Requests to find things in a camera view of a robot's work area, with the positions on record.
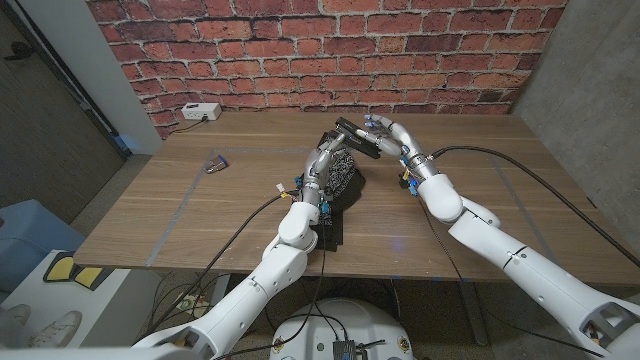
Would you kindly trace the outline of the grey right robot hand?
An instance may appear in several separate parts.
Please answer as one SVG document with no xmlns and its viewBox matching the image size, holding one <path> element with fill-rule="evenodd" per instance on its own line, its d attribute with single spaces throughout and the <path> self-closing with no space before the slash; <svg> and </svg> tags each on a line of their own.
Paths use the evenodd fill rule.
<svg viewBox="0 0 640 360">
<path fill-rule="evenodd" d="M 366 114 L 365 128 L 357 130 L 356 134 L 385 154 L 398 157 L 419 182 L 439 174 L 419 142 L 398 122 L 382 115 Z"/>
</svg>

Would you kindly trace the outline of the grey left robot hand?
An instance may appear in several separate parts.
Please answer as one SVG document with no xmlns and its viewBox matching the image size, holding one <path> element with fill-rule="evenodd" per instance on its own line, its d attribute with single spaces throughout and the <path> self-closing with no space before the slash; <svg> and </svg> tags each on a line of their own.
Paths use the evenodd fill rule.
<svg viewBox="0 0 640 360">
<path fill-rule="evenodd" d="M 353 176 L 353 166 L 349 162 L 344 134 L 329 138 L 307 157 L 299 200 L 319 207 L 323 202 L 326 186 L 329 186 L 329 198 L 340 195 Z"/>
</svg>

